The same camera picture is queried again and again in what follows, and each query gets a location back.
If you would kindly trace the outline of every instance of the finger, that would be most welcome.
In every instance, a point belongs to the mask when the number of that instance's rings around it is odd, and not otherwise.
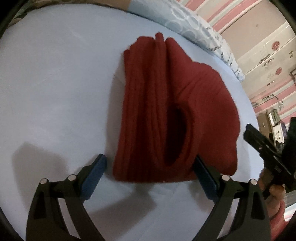
[[[260,190],[263,192],[265,190],[265,188],[266,188],[264,183],[262,182],[261,179],[259,179],[257,183],[259,185]]]
[[[264,168],[261,171],[260,177],[259,177],[259,180],[258,180],[258,185],[259,185],[261,191],[264,191],[266,189],[266,187],[270,184],[272,179],[273,179],[273,175],[272,175],[271,171]]]
[[[272,185],[269,192],[276,200],[282,200],[286,194],[285,188],[281,185]]]
[[[278,209],[281,200],[283,200],[285,196],[285,188],[280,185],[272,185],[269,189],[269,192],[271,195],[266,200],[267,207],[271,210]]]

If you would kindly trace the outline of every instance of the red fabric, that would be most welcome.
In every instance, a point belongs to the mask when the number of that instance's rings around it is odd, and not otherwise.
[[[197,154],[233,175],[239,116],[218,72],[193,62],[174,39],[164,42],[161,33],[156,40],[139,37],[124,52],[124,62],[114,177],[130,182],[192,180]]]
[[[284,213],[285,202],[281,201],[278,213],[269,222],[271,228],[271,241],[274,241],[288,224],[284,219]]]

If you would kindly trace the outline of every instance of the cabinet handle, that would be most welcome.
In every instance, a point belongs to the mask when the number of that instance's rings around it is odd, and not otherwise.
[[[267,64],[269,64],[269,62],[271,62],[271,61],[273,61],[273,60],[274,60],[274,58],[268,60],[268,61],[263,65],[263,67],[265,67]]]

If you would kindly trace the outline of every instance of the red decoration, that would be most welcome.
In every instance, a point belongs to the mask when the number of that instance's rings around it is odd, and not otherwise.
[[[276,51],[279,49],[279,41],[275,41],[273,44],[272,44],[272,50],[273,51]]]
[[[279,67],[279,68],[276,70],[276,75],[279,75],[279,74],[281,73],[281,71],[282,71],[282,68]]]

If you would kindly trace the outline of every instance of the blue gripper pad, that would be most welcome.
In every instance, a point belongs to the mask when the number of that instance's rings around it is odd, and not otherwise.
[[[195,158],[193,171],[195,172],[205,194],[207,195],[207,198],[216,203],[219,200],[219,197],[217,195],[218,183],[215,181],[215,177],[211,175],[203,161],[198,156]],[[214,176],[220,176],[220,173],[218,173],[217,171],[215,172],[216,173]]]
[[[85,166],[79,172],[80,198],[85,201],[90,199],[98,182],[107,167],[107,158],[103,154],[98,155],[90,166]]]

